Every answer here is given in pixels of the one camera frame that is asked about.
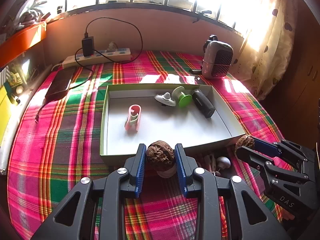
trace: wooden cabinet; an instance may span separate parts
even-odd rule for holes
[[[320,98],[320,26],[303,0],[298,5],[288,69],[261,103],[286,139],[314,148]]]

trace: polka dot curtain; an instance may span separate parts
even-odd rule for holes
[[[230,67],[259,100],[282,79],[293,47],[297,0],[261,0],[244,44]]]

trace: portable heater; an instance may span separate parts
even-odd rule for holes
[[[205,78],[224,77],[229,70],[233,57],[232,47],[218,41],[211,35],[203,46],[204,59],[201,70],[192,70],[193,74],[202,74]]]

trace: metal screw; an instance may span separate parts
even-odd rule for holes
[[[195,169],[195,172],[196,172],[197,174],[204,174],[204,168],[198,167],[198,168]]]
[[[118,172],[119,174],[125,174],[125,173],[127,172],[127,169],[126,169],[126,168],[119,168],[119,169],[117,170],[117,172]]]
[[[82,184],[88,184],[90,182],[90,178],[89,177],[83,177],[82,179],[81,179],[81,183]]]
[[[232,181],[235,182],[235,183],[239,183],[239,182],[241,182],[241,180],[242,180],[239,176],[232,176],[231,179],[232,179]]]

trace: walnut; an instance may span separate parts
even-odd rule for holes
[[[237,142],[236,142],[236,148],[235,152],[238,148],[241,146],[247,146],[248,148],[254,150],[254,139],[250,135],[244,135],[242,136]]]
[[[156,171],[167,171],[174,165],[174,151],[164,141],[156,141],[147,149],[147,161]]]

